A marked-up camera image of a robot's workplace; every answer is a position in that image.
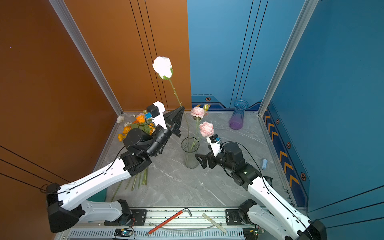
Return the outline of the clear glass vase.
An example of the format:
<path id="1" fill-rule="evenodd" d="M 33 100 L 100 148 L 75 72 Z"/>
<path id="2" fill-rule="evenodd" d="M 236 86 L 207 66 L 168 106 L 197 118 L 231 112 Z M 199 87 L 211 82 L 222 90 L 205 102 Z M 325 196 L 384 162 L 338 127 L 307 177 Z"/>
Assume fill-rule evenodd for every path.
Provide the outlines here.
<path id="1" fill-rule="evenodd" d="M 184 165 L 188 169 L 194 169 L 199 165 L 195 154 L 200 148 L 200 142 L 194 137 L 187 137 L 181 143 L 181 148 L 185 152 Z"/>

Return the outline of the pink carnation flower stem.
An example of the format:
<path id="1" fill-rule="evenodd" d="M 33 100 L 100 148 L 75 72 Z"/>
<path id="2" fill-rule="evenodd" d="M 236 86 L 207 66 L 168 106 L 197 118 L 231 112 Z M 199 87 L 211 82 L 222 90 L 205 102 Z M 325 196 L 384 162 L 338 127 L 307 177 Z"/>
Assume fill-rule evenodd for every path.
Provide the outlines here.
<path id="1" fill-rule="evenodd" d="M 189 143 L 189 151 L 192 151 L 197 147 L 198 141 L 201 137 L 209 138 L 214 135 L 214 125 L 209 122 L 203 122 L 203 118 L 208 115 L 208 111 L 211 105 L 204 104 L 198 105 L 191 110 L 191 116 L 196 122 L 196 132 Z"/>

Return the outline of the white rose bud stem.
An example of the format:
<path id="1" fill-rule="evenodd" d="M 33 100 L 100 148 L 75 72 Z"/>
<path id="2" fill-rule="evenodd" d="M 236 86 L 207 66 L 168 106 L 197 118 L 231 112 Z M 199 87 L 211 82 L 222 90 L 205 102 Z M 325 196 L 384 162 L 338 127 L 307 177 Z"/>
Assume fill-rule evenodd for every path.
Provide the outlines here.
<path id="1" fill-rule="evenodd" d="M 171 60 L 167 57 L 156 57 L 152 66 L 153 66 L 154 71 L 158 74 L 158 76 L 160 77 L 161 80 L 168 81 L 171 84 L 174 95 L 176 96 L 177 101 L 180 105 L 179 107 L 183 106 L 183 104 L 180 101 L 180 98 L 177 94 L 176 88 L 174 87 L 173 82 L 172 82 L 172 77 L 173 77 L 174 71 L 173 71 L 173 66 L 172 66 Z M 161 126 L 158 126 L 158 127 L 155 126 L 155 130 L 153 132 L 153 137 L 154 136 L 156 136 L 158 138 L 158 140 L 170 138 L 170 136 L 168 137 L 166 135 L 166 129 L 162 128 Z"/>

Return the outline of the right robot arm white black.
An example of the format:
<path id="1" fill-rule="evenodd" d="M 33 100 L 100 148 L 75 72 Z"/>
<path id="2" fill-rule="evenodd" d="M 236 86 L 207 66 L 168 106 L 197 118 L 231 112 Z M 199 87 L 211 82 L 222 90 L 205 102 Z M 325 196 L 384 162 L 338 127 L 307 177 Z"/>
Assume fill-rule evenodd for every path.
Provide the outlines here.
<path id="1" fill-rule="evenodd" d="M 202 168 L 220 166 L 234 182 L 257 200 L 239 206 L 239 216 L 247 225 L 258 225 L 279 240 L 326 240 L 326 227 L 295 209 L 267 182 L 261 171 L 248 164 L 238 143 L 211 145 L 206 155 L 195 156 Z"/>

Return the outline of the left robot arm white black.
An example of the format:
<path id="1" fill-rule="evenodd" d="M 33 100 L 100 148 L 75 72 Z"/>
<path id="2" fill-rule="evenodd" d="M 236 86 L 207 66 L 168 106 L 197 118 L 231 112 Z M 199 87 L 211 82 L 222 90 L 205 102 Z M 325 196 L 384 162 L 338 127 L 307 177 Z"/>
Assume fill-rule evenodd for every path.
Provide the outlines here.
<path id="1" fill-rule="evenodd" d="M 133 213 L 125 200 L 92 202 L 89 198 L 109 186 L 134 177 L 144 171 L 164 150 L 172 135 L 181 136 L 180 127 L 185 111 L 179 107 L 165 112 L 156 102 L 147 108 L 155 130 L 152 134 L 132 128 L 123 140 L 126 152 L 105 167 L 65 185 L 57 183 L 46 187 L 47 212 L 50 230 L 60 233 L 77 223 L 103 221 L 108 226 L 133 222 Z"/>

